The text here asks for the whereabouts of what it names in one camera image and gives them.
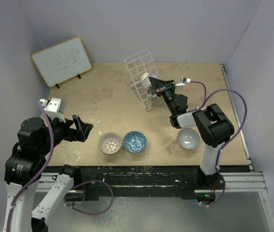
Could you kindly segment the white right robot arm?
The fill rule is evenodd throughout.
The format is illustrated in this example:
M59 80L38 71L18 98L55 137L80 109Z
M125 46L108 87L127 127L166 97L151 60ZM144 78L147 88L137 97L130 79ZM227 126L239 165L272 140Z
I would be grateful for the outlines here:
M203 160L198 168L197 182L202 189L209 189L218 176L219 150L230 141L235 132L233 124L217 104L188 111L188 97L175 92L177 87L183 87L187 83L205 86L202 82L181 77L180 82L176 84L173 80L163 81L152 76L149 77L149 81L156 95L164 99L171 113L169 120L172 127L182 129L197 126L205 143Z

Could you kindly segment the purple striped bowl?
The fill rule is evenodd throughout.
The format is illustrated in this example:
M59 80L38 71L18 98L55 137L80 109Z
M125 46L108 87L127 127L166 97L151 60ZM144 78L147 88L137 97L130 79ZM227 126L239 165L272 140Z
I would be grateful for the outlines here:
M151 86L151 82L149 81L149 77L158 78L158 74L154 72L145 72L141 79L140 83L144 90L148 89Z

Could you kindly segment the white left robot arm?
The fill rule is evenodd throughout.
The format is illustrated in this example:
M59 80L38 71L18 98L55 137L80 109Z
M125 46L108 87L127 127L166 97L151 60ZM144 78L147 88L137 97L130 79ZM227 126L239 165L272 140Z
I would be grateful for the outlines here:
M26 119L17 133L18 142L5 163L4 180L7 188L5 232L46 232L50 217L70 189L81 186L81 171L78 167L64 165L55 182L34 206L34 196L42 176L61 141L85 142L93 124L84 123L79 116L71 120L43 120L39 117Z

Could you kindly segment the green leaf pattern bowl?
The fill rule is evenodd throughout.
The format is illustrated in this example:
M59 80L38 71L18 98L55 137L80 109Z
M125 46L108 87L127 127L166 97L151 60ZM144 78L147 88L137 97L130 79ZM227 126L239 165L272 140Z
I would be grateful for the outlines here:
M146 94L147 94L147 99L153 99L156 97L156 92L153 89L148 89Z

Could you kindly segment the white wire dish rack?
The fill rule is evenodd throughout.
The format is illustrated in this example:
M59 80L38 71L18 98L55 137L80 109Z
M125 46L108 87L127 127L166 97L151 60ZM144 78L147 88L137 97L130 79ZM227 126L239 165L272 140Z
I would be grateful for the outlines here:
M149 111L162 103L152 87L149 77L160 79L150 50L146 49L124 59L127 83L141 106Z

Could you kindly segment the blue floral pattern bowl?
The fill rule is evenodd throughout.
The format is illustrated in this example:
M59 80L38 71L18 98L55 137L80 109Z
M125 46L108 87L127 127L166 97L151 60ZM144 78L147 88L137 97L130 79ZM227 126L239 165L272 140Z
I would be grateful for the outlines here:
M139 131L130 131L124 136L123 146L130 153L140 153L147 146L147 138Z

